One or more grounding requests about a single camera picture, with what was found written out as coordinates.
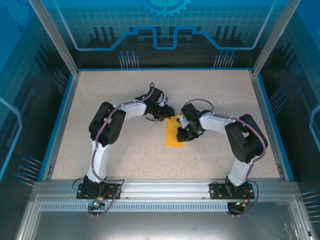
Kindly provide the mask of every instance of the blue frame border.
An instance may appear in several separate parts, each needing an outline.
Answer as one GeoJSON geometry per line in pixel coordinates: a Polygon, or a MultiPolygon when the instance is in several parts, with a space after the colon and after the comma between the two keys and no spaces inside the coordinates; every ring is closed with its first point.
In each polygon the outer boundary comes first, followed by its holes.
{"type": "Polygon", "coordinates": [[[251,71],[252,67],[239,67],[239,68],[216,68],[216,67],[174,67],[174,68],[79,68],[83,72],[96,72],[96,71],[159,71],[159,70],[248,70],[251,71]]]}
{"type": "Polygon", "coordinates": [[[53,145],[54,145],[54,141],[55,141],[55,138],[56,138],[56,135],[57,135],[57,132],[58,132],[58,127],[59,127],[59,124],[60,124],[60,121],[61,121],[62,113],[63,113],[63,111],[65,109],[67,98],[68,98],[68,95],[69,95],[69,92],[70,92],[70,88],[71,88],[71,85],[72,85],[74,79],[75,79],[74,76],[71,74],[70,77],[69,77],[69,81],[68,81],[68,84],[66,86],[64,95],[63,95],[63,99],[62,99],[62,102],[61,102],[61,105],[60,105],[60,109],[59,109],[58,115],[56,116],[56,120],[55,120],[55,123],[54,123],[54,126],[53,126],[53,130],[52,130],[52,134],[51,134],[51,137],[50,137],[50,140],[49,140],[49,143],[48,143],[48,147],[46,148],[46,151],[45,151],[45,155],[44,155],[44,158],[43,158],[41,169],[40,169],[40,172],[39,172],[39,175],[38,175],[38,178],[37,178],[37,181],[39,181],[39,182],[42,181],[42,179],[43,179],[43,177],[44,177],[44,175],[46,173],[46,168],[47,168],[47,165],[49,163],[49,156],[50,156],[51,151],[53,150],[53,145]]]}
{"type": "Polygon", "coordinates": [[[278,125],[277,125],[277,122],[276,122],[276,118],[275,118],[274,113],[272,112],[272,108],[271,108],[271,105],[270,105],[270,102],[269,102],[267,91],[266,91],[266,88],[265,88],[265,85],[263,83],[263,80],[262,80],[262,77],[261,77],[260,73],[258,74],[257,79],[258,79],[259,85],[261,87],[263,98],[264,98],[264,101],[265,101],[265,104],[266,104],[266,107],[267,107],[267,110],[269,112],[269,116],[270,116],[270,119],[271,119],[271,124],[272,124],[272,127],[273,127],[274,132],[275,132],[275,137],[276,137],[276,140],[277,140],[278,145],[279,145],[280,153],[282,155],[283,164],[284,164],[284,168],[285,168],[284,170],[287,173],[288,180],[290,182],[294,182],[295,181],[295,177],[294,177],[294,174],[292,172],[292,169],[291,169],[291,166],[290,166],[290,163],[289,163],[289,159],[288,159],[288,156],[287,156],[287,153],[286,153],[286,150],[285,150],[285,146],[284,146],[284,143],[282,142],[282,139],[281,139],[281,136],[280,136],[280,132],[279,132],[278,125]]]}

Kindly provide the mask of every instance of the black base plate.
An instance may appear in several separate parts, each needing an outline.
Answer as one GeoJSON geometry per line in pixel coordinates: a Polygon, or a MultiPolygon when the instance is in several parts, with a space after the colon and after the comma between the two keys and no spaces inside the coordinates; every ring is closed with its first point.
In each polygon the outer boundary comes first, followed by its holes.
{"type": "Polygon", "coordinates": [[[252,191],[250,193],[250,199],[255,198],[255,193],[253,192],[254,189],[252,187],[252,184],[245,182],[241,186],[238,186],[236,188],[236,192],[230,196],[225,188],[224,183],[217,183],[213,182],[209,184],[209,193],[210,193],[210,199],[217,200],[217,199],[248,199],[248,195],[244,192],[244,190],[252,191]]]}
{"type": "MultiPolygon", "coordinates": [[[[119,183],[106,183],[104,185],[104,193],[106,195],[104,196],[104,199],[114,199],[115,194],[120,187],[121,184],[119,183]]],[[[92,191],[89,191],[87,186],[83,183],[80,183],[78,186],[78,191],[76,193],[76,199],[96,199],[98,194],[92,193],[92,191]]]]}

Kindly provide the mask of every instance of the vent slot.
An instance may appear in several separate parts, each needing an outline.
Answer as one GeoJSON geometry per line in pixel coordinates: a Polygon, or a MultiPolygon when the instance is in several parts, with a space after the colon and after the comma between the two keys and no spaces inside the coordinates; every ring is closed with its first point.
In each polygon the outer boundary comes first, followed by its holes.
{"type": "MultiPolygon", "coordinates": [[[[102,212],[108,206],[105,203],[102,212]]],[[[90,202],[43,202],[42,212],[86,212],[90,202]]],[[[227,202],[115,202],[110,212],[227,212],[227,202]]]]}

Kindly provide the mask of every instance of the wire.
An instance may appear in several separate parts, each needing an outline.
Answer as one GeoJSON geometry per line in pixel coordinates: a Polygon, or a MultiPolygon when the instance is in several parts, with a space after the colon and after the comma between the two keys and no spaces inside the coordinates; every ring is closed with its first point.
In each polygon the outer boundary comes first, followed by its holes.
{"type": "Polygon", "coordinates": [[[255,197],[255,201],[254,201],[254,203],[252,204],[252,206],[249,208],[249,210],[247,210],[246,212],[242,213],[242,214],[241,214],[242,216],[247,215],[248,213],[250,213],[250,212],[255,208],[255,206],[256,206],[257,203],[258,203],[259,194],[260,194],[259,186],[258,186],[258,184],[256,183],[256,181],[249,180],[247,177],[246,177],[245,179],[247,180],[248,183],[254,183],[254,185],[255,185],[255,187],[256,187],[256,197],[255,197]]]}
{"type": "Polygon", "coordinates": [[[201,136],[202,134],[204,134],[205,131],[201,130],[201,133],[198,134],[198,136],[201,136]]]}
{"type": "Polygon", "coordinates": [[[210,101],[205,100],[205,99],[202,99],[202,98],[191,99],[191,100],[187,101],[187,102],[182,106],[182,108],[183,108],[185,105],[187,105],[187,104],[189,104],[189,103],[191,103],[191,102],[194,102],[194,101],[202,101],[202,102],[206,102],[207,104],[210,104],[210,106],[211,106],[211,113],[212,113],[212,114],[214,113],[214,105],[213,105],[210,101]]]}
{"type": "Polygon", "coordinates": [[[74,188],[74,185],[75,185],[75,183],[76,183],[77,181],[79,181],[80,179],[84,179],[84,178],[83,178],[83,177],[79,177],[78,179],[74,180],[74,182],[72,183],[71,188],[72,188],[73,190],[78,190],[78,189],[75,189],[75,188],[74,188]]]}
{"type": "Polygon", "coordinates": [[[152,122],[158,122],[158,120],[148,118],[147,115],[145,115],[145,118],[148,119],[149,121],[152,121],[152,122]]]}
{"type": "Polygon", "coordinates": [[[246,193],[246,195],[248,196],[248,203],[250,203],[250,192],[249,192],[249,190],[248,189],[245,189],[245,190],[243,190],[245,193],[246,193]]]}
{"type": "MultiPolygon", "coordinates": [[[[112,204],[114,203],[114,201],[116,200],[118,194],[120,193],[121,191],[121,188],[123,187],[124,183],[125,183],[125,180],[124,179],[119,179],[119,180],[105,180],[101,177],[98,176],[98,174],[96,173],[95,171],[95,157],[96,157],[96,154],[97,154],[97,150],[98,150],[98,147],[99,147],[99,137],[102,133],[102,131],[105,129],[105,127],[107,126],[108,122],[110,121],[110,119],[112,118],[112,116],[115,114],[115,112],[122,108],[123,106],[126,106],[126,105],[129,105],[129,104],[137,104],[137,103],[142,103],[144,102],[145,100],[147,100],[148,98],[151,97],[151,95],[153,94],[154,90],[155,90],[155,84],[153,82],[150,83],[150,89],[149,89],[149,92],[147,93],[147,96],[145,96],[143,99],[141,100],[134,100],[134,101],[128,101],[128,102],[125,102],[123,104],[120,104],[119,106],[115,107],[111,113],[109,114],[109,116],[106,118],[106,120],[104,121],[103,125],[101,126],[100,130],[98,131],[98,133],[96,134],[95,136],[95,147],[94,147],[94,151],[93,151],[93,154],[92,154],[92,158],[91,158],[91,168],[92,168],[92,173],[93,175],[98,179],[100,180],[101,182],[104,182],[106,184],[113,184],[113,183],[118,183],[118,182],[121,182],[121,185],[120,187],[118,188],[118,190],[116,191],[111,203],[109,204],[109,206],[105,209],[105,211],[103,211],[102,213],[100,213],[99,215],[103,215],[105,214],[112,206],[112,204]]],[[[92,209],[92,205],[88,208],[88,213],[93,215],[92,212],[91,212],[91,209],[92,209]]]]}

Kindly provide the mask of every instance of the enclosure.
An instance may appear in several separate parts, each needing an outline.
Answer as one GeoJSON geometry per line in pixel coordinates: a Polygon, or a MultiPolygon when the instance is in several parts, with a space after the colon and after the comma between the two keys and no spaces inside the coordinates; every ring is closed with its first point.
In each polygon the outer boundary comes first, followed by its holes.
{"type": "Polygon", "coordinates": [[[319,10],[315,0],[0,0],[1,239],[318,239],[319,10]],[[126,120],[109,153],[107,179],[125,179],[119,199],[99,219],[86,213],[92,200],[72,186],[90,167],[90,122],[150,82],[176,114],[202,98],[254,118],[268,147],[250,174],[250,214],[211,199],[235,158],[225,135],[168,147],[169,123],[145,117],[126,120]]]}

